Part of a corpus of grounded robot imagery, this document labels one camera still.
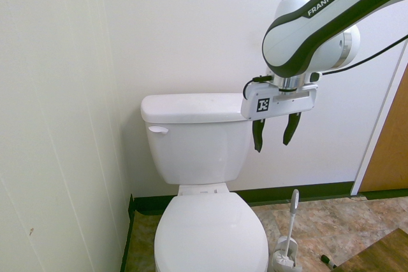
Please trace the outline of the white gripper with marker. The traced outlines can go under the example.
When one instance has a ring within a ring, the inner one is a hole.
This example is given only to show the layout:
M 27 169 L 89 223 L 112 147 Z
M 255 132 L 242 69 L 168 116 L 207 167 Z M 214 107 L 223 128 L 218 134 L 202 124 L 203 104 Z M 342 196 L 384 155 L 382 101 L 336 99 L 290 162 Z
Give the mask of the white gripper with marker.
M 307 84 L 294 92 L 284 93 L 270 83 L 253 83 L 245 90 L 241 114 L 252 122 L 254 149 L 260 152 L 263 147 L 265 119 L 289 115 L 283 135 L 283 144 L 292 140 L 303 111 L 313 109 L 317 94 L 316 84 Z

